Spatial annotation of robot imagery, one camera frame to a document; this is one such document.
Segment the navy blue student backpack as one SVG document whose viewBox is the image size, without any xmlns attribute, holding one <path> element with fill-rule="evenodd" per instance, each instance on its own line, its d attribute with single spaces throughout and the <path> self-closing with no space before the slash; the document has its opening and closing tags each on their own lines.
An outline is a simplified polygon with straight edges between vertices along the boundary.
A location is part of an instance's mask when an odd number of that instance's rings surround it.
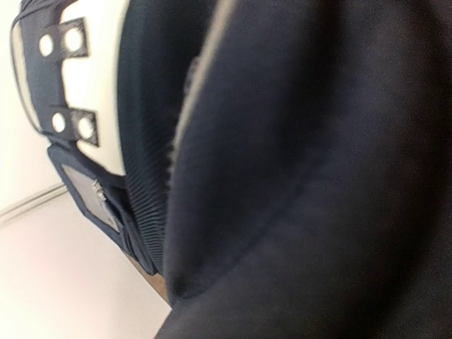
<svg viewBox="0 0 452 339">
<path fill-rule="evenodd" d="M 451 337 L 450 1 L 22 1 L 10 48 L 159 338 Z"/>
</svg>

